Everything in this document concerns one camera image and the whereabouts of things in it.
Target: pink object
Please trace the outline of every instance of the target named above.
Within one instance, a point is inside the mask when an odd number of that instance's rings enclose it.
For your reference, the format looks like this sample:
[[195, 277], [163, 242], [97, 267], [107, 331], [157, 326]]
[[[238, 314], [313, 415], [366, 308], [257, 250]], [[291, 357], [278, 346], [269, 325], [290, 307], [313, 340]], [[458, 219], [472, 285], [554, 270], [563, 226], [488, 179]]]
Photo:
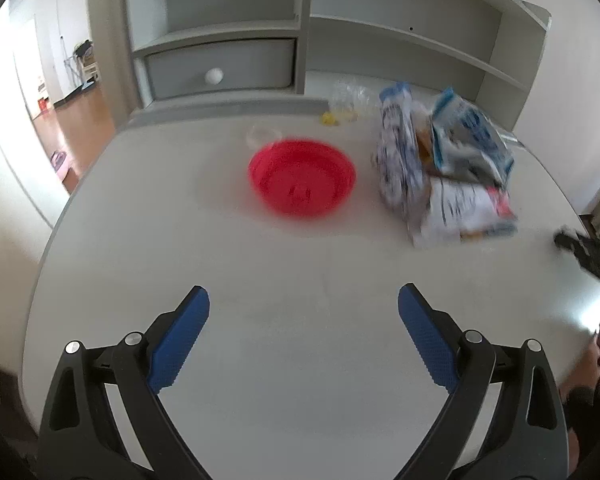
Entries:
[[67, 152], [61, 152], [59, 150], [54, 151], [50, 161], [56, 175], [63, 181], [66, 174], [69, 172], [69, 168], [71, 168], [71, 160], [69, 159]]
[[249, 163], [253, 189], [272, 209], [319, 216], [339, 206], [356, 183], [344, 153], [315, 140], [282, 140], [262, 148]]

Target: yellow object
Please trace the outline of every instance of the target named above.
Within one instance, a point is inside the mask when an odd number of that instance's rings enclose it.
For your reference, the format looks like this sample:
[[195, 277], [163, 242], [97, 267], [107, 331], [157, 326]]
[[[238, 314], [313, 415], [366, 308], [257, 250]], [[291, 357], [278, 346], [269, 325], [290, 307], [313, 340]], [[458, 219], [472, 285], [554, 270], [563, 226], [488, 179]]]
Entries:
[[338, 126], [338, 121], [331, 112], [325, 112], [320, 116], [320, 122], [325, 126]]

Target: wooden floor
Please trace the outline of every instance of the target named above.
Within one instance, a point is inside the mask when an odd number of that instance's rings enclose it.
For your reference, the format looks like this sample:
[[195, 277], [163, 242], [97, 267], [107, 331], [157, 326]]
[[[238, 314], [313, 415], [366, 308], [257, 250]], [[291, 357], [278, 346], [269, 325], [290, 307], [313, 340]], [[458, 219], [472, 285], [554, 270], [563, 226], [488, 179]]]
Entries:
[[49, 158], [55, 150], [67, 152], [71, 169], [63, 184], [69, 193], [115, 134], [113, 119], [99, 86], [69, 104], [40, 114], [33, 125]]

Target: blue gripper pad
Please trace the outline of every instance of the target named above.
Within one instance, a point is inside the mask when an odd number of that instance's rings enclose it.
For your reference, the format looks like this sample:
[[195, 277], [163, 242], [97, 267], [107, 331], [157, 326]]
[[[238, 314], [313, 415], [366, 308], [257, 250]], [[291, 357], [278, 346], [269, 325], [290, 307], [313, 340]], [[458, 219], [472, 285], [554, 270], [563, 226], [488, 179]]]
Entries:
[[200, 288], [171, 323], [152, 354], [147, 382], [155, 395], [176, 380], [208, 317], [209, 296], [204, 288]]
[[454, 353], [430, 317], [431, 307], [413, 293], [409, 285], [400, 289], [398, 313], [407, 328], [429, 375], [452, 394], [458, 386]]

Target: plastic bag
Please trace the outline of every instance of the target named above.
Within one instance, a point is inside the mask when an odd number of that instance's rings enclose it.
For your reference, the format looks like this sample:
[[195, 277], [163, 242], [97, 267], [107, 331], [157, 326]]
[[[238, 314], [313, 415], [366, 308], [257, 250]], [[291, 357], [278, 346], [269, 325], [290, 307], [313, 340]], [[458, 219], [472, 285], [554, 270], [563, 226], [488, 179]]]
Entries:
[[477, 107], [446, 89], [432, 112], [433, 161], [449, 176], [506, 188], [513, 155]]
[[347, 123], [359, 117], [376, 116], [378, 99], [355, 79], [338, 81], [329, 98], [329, 112], [337, 123]]
[[428, 246], [512, 234], [516, 221], [506, 191], [431, 177], [427, 210], [410, 234], [415, 246]]
[[380, 93], [382, 128], [376, 160], [380, 172], [380, 195], [386, 205], [406, 219], [414, 219], [426, 188], [426, 176], [418, 157], [411, 123], [411, 90], [396, 83]]
[[517, 219], [506, 191], [427, 174], [418, 140], [422, 148], [432, 128], [406, 83], [383, 90], [380, 101], [380, 195], [406, 220], [414, 245], [515, 232]]

